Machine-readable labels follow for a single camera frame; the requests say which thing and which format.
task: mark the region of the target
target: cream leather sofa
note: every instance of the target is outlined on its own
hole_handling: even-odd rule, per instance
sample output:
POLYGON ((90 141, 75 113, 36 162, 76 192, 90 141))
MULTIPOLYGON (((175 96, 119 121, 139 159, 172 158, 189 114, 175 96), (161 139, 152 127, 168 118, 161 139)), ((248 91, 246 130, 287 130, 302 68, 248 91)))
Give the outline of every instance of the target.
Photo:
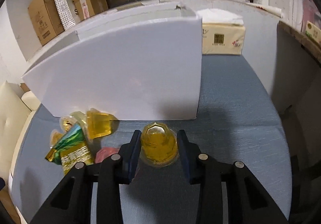
POLYGON ((0 177, 6 184, 0 191, 0 200, 16 223, 20 218, 21 223, 25 221, 19 218, 9 197, 12 176, 23 137, 39 105, 32 92, 20 99, 8 82, 0 86, 0 177))

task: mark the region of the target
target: green snack wrapper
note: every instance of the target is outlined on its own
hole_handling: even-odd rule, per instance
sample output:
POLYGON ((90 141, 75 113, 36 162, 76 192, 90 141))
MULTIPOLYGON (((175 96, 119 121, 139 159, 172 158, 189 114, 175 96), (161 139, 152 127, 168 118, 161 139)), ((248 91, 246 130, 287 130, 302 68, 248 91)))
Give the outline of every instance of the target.
POLYGON ((51 148, 46 160, 61 165, 60 153, 85 141, 85 136, 79 124, 75 124, 70 131, 65 133, 59 141, 51 148))

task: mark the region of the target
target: sofa armrest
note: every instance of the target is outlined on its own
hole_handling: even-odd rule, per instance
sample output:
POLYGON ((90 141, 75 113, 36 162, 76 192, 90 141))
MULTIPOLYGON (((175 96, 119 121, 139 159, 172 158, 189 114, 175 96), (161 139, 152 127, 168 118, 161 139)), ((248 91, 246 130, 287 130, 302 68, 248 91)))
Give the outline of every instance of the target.
POLYGON ((21 100, 31 111, 36 111, 40 105, 40 101, 31 91, 24 93, 21 100))

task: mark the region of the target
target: table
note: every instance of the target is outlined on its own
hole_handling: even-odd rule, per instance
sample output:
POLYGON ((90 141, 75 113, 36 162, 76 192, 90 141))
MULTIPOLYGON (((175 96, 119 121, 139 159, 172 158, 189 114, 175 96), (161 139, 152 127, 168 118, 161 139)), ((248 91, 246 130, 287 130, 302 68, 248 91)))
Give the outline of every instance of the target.
MULTIPOLYGON (((135 129, 149 121, 121 121, 118 130, 95 139, 101 147, 129 142, 135 129)), ((260 80, 243 56, 204 55, 197 118, 167 121, 175 132, 186 131, 191 142, 218 161, 243 161, 288 218, 292 174, 280 118, 260 80)), ((63 178, 60 165, 44 159, 58 118, 41 106, 21 145, 12 183, 12 199, 29 222, 63 178)), ((95 221, 94 186, 92 223, 95 221)), ((199 185, 189 185, 180 162, 161 169, 140 164, 130 185, 120 185, 124 223, 195 223, 199 185)))

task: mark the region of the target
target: silver rivet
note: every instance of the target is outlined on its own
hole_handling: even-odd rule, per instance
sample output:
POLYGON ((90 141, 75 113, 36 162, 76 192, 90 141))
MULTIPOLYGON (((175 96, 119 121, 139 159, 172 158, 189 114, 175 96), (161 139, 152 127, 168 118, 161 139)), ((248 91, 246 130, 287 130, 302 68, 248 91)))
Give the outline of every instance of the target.
POLYGON ((237 161, 237 162, 235 162, 235 166, 236 166, 237 168, 243 168, 243 167, 244 167, 244 163, 241 162, 241 161, 237 161))
POLYGON ((81 169, 84 166, 85 166, 85 164, 82 161, 75 164, 76 169, 81 169))
POLYGON ((113 161, 118 161, 118 160, 120 159, 120 155, 119 155, 118 153, 113 154, 113 155, 111 156, 111 159, 112 159, 113 161))
POLYGON ((199 158, 200 160, 202 160, 202 161, 205 161, 205 160, 208 159, 208 155, 205 154, 205 153, 201 153, 201 154, 198 156, 198 158, 199 158))

